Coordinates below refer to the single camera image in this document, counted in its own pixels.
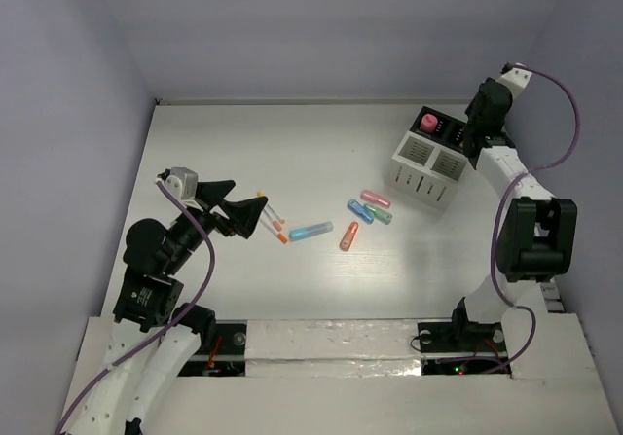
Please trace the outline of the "yellow tip marker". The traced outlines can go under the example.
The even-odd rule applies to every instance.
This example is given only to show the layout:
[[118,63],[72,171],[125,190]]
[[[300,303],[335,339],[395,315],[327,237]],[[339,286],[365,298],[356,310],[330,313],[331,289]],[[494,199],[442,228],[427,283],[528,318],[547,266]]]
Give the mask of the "yellow tip marker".
[[[262,191],[257,191],[257,196],[268,198],[268,196]],[[270,213],[270,216],[272,216],[279,224],[283,225],[286,223],[286,219],[280,216],[280,214],[273,208],[272,205],[270,205],[269,202],[267,202],[265,209],[268,213]]]

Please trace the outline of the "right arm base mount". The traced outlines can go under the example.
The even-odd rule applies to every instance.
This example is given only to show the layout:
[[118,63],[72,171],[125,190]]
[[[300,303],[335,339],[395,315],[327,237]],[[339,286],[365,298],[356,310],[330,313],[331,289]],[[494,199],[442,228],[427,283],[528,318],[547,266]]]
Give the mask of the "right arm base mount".
[[422,356],[425,375],[512,375],[501,323],[471,321],[465,299],[449,320],[420,322],[409,346]]

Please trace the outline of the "blue highlighter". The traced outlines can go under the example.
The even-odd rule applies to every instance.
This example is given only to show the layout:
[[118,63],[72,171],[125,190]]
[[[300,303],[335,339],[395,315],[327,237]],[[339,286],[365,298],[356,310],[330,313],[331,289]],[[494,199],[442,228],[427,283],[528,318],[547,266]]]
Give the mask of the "blue highlighter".
[[319,236],[332,232],[334,229],[331,221],[293,229],[288,233],[290,241],[299,241],[313,236]]

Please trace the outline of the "pink glue stick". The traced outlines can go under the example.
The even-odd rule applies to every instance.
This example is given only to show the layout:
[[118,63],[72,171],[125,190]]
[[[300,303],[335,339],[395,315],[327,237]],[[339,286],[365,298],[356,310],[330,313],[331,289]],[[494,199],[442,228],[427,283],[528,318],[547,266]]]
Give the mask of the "pink glue stick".
[[435,132],[438,126],[438,118],[430,113],[426,113],[421,117],[420,129],[421,131],[432,134]]

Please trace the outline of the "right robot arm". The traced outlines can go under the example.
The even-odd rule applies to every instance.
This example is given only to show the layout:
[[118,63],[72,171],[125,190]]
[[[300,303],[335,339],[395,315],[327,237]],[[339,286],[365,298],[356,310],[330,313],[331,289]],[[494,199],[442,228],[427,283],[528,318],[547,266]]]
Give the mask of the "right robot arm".
[[527,168],[504,126],[516,98],[534,71],[509,64],[486,79],[466,109],[463,153],[499,196],[492,233],[489,274],[462,298],[448,326],[450,342],[470,349],[492,330],[535,284],[568,271],[577,206],[545,189],[536,175],[565,162],[564,153],[546,165]]

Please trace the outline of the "pink correction tape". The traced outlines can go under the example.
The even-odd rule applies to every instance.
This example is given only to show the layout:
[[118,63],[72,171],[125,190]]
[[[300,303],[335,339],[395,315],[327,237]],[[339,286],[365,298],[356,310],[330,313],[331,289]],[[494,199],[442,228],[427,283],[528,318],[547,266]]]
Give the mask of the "pink correction tape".
[[391,207],[391,202],[388,199],[386,199],[386,198],[384,198],[384,197],[382,197],[382,196],[380,196],[380,195],[378,195],[378,194],[376,194],[374,192],[371,192],[369,190],[362,191],[361,194],[360,194],[360,197],[364,201],[372,203],[372,204],[374,204],[376,206],[379,206],[381,208],[390,208]]

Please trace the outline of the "green correction tape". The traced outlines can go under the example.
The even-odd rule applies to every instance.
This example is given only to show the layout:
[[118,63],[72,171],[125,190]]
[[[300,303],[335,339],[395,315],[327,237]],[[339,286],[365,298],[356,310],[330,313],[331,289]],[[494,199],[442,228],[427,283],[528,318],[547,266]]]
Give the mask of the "green correction tape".
[[376,219],[379,220],[381,223],[385,224],[385,225],[389,225],[392,221],[392,214],[389,213],[388,211],[372,204],[372,203],[365,203],[364,204],[364,208],[370,212],[370,214]]

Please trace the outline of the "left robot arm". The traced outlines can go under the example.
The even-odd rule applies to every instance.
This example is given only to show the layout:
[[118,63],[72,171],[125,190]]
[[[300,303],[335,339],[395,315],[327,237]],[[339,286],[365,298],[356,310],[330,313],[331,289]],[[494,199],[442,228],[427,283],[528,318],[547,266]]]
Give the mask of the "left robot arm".
[[268,204],[265,196],[228,201],[232,180],[202,182],[186,167],[155,178],[160,192],[179,210],[170,226],[151,218],[126,234],[126,266],[99,373],[62,416],[58,434],[145,434],[179,372],[196,352],[215,341],[215,313],[199,304],[215,270],[209,257],[195,296],[180,303],[176,274],[209,236],[250,238]]

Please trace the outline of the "blue correction tape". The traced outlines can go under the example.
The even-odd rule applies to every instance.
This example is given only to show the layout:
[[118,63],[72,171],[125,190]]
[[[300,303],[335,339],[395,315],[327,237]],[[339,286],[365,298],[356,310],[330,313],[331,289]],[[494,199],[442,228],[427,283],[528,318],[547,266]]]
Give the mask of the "blue correction tape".
[[374,215],[356,199],[351,199],[347,203],[347,209],[368,225],[375,220]]

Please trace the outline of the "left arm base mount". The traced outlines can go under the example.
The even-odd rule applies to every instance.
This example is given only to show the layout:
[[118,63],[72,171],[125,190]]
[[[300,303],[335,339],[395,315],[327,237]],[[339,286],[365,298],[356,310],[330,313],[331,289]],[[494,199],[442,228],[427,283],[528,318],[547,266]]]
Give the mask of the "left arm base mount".
[[184,364],[179,377],[244,377],[247,322],[217,321],[211,342],[203,344]]

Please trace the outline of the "orange correction tape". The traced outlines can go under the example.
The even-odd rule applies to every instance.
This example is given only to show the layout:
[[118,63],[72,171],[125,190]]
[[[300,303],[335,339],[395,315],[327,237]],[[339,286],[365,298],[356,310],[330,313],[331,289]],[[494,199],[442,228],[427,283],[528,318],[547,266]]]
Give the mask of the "orange correction tape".
[[342,251],[348,252],[351,249],[354,239],[358,233],[358,230],[359,230],[359,224],[357,222],[351,222],[349,224],[339,244],[339,248]]

